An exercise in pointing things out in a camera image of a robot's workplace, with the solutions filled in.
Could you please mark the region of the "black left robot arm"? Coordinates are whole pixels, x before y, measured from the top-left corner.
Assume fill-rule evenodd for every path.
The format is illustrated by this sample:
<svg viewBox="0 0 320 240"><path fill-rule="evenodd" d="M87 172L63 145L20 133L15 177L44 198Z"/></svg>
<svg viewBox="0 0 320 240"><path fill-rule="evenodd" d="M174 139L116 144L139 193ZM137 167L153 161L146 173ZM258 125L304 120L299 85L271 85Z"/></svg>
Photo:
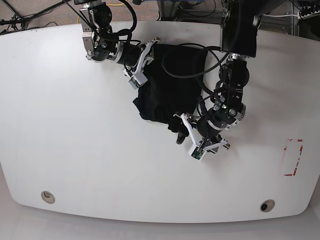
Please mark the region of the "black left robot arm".
<svg viewBox="0 0 320 240"><path fill-rule="evenodd" d="M161 65L165 72L179 79L198 79L215 68L220 68L219 81L214 90L208 89L201 80L198 81L213 107L207 109L205 99L200 97L197 103L197 109L200 110L198 119L192 114L180 115L192 140L189 155L193 158L200 159L208 152L216 153L219 147L230 147L220 133L239 124L245 116L243 88L250 77L246 59L256 56L257 33L262 16L281 3L280 0L225 0L218 48L218 51L225 54L207 70L191 75L178 75L170 72L167 67L167 58L173 51L170 50L163 56Z"/></svg>

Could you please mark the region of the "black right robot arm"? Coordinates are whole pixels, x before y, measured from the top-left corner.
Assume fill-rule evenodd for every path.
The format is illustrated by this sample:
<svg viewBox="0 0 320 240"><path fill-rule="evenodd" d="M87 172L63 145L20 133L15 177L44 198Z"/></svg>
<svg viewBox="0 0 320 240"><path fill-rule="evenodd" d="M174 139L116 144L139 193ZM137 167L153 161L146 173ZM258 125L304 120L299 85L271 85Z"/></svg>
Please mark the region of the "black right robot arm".
<svg viewBox="0 0 320 240"><path fill-rule="evenodd" d="M141 43L132 39L138 19L133 7L126 1L126 6L132 16L132 26L113 31L113 18L109 6L102 0L75 0L75 5L81 5L80 10L70 7L79 18L82 27L82 40L86 50L86 58L97 63L109 60L122 65L124 74L135 88L148 81L144 68L154 59L153 47L160 39L158 37Z"/></svg>

